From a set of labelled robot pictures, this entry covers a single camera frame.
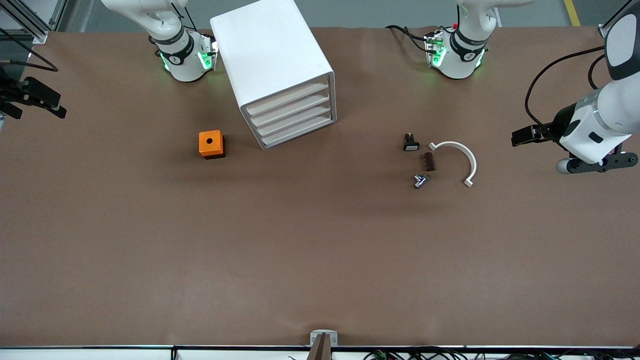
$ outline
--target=brown table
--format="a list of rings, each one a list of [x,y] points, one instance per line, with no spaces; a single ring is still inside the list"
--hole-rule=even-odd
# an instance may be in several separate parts
[[[38,46],[60,72],[28,74],[68,115],[29,108],[0,131],[0,345],[639,342],[640,167],[561,176],[559,147],[509,141],[531,79],[602,44],[595,28],[498,29],[463,81],[387,29],[314,33],[339,121],[269,151],[223,66],[174,81],[142,33]],[[533,111],[586,95],[596,56],[553,68]],[[199,157],[210,129],[227,158]],[[442,149],[414,190],[405,132],[468,145],[475,185]]]

